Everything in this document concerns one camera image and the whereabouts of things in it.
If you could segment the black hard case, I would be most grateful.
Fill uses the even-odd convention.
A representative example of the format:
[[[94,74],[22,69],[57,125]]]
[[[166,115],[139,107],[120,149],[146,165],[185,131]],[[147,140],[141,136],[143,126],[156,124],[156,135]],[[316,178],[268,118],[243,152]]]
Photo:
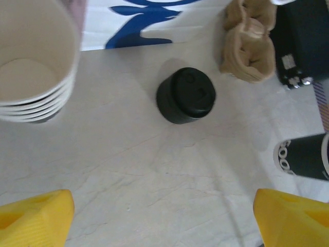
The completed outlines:
[[[298,89],[329,78],[329,9],[326,0],[278,5],[270,32],[280,82]]]

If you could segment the white paper takeout bag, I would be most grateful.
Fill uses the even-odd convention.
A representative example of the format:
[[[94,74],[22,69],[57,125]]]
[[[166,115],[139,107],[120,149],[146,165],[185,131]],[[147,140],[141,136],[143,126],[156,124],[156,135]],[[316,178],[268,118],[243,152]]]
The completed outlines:
[[[82,50],[186,42],[231,0],[87,0]]]

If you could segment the stack of brown cup carriers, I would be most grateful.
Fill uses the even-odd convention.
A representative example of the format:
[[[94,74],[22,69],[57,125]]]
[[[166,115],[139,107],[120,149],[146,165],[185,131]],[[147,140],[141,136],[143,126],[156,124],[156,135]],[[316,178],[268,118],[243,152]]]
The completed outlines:
[[[260,83],[274,74],[275,48],[269,35],[276,14],[277,6],[270,0],[232,0],[227,5],[221,73],[249,83]]]

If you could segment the stack of paper cups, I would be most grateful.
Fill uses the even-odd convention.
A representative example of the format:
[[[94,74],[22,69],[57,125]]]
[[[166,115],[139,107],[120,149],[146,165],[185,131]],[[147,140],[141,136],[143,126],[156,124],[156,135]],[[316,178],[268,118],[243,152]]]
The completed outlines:
[[[55,117],[74,88],[80,41],[60,0],[0,0],[0,120]]]

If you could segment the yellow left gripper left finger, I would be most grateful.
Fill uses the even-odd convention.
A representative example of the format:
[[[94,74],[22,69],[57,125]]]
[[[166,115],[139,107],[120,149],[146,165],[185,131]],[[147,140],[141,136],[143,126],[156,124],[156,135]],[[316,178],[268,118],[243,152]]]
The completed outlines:
[[[0,206],[0,247],[65,247],[75,204],[59,189]]]

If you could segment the black white lidded coffee cup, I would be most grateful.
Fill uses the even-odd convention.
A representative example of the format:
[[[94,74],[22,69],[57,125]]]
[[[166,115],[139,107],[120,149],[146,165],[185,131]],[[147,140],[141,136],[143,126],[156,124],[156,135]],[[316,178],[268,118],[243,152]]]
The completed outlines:
[[[282,141],[273,160],[287,174],[329,182],[329,133]]]

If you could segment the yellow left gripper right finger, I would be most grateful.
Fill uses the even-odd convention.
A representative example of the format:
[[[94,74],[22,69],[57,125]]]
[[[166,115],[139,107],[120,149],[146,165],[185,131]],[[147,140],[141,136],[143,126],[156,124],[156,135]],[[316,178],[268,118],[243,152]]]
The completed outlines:
[[[264,247],[329,247],[329,203],[258,189],[253,213]]]

